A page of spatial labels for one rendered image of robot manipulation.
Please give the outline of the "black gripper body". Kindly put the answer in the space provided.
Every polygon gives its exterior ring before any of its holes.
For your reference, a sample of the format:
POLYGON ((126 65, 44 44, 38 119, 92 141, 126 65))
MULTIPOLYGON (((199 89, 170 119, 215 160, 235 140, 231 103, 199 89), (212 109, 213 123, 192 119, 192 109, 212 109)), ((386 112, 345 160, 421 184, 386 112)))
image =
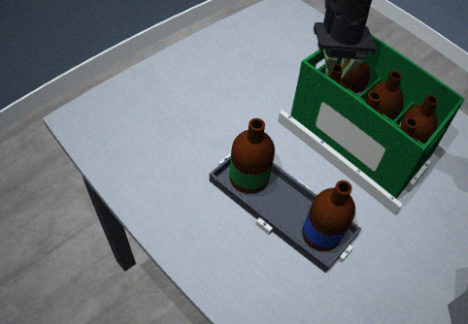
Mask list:
POLYGON ((335 8, 329 34, 323 22, 315 22, 314 32, 318 37, 318 49, 326 49, 326 56, 330 58, 364 60, 364 51, 374 54, 376 45, 368 27, 365 26, 366 20, 367 17, 351 21, 335 8))

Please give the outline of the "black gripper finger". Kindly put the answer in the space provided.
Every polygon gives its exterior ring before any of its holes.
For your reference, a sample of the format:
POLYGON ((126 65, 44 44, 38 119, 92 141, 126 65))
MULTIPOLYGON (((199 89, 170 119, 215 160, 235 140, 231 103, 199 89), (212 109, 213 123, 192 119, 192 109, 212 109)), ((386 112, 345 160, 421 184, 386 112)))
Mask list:
POLYGON ((351 70, 362 64, 364 60, 351 59, 350 63, 347 64, 348 59, 342 59, 341 66, 343 67, 343 73, 341 79, 343 79, 351 70))
POLYGON ((324 51, 324 58, 325 58, 325 74, 327 77, 330 77, 338 58, 327 57, 325 53, 325 49, 323 51, 324 51), (327 67, 327 63, 328 63, 328 67, 327 67))

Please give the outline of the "green bottle crate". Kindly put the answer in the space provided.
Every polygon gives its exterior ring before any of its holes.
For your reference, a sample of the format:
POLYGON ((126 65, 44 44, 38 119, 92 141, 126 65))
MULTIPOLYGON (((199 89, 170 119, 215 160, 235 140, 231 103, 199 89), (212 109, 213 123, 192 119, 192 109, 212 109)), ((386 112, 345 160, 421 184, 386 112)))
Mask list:
POLYGON ((374 54, 366 51, 364 61, 370 80, 365 91, 358 96, 343 88, 326 76, 325 64, 315 68, 324 59, 323 51, 317 50, 301 61, 290 116, 397 198, 433 154, 444 130, 448 130, 450 99, 444 83, 375 36, 372 38, 376 49, 374 54), (391 71, 402 75, 398 87, 404 96, 403 107, 394 121, 364 103, 369 91, 386 81, 391 71), (438 100, 434 110, 438 126, 423 146, 398 126, 406 111, 422 105, 429 94, 438 100))

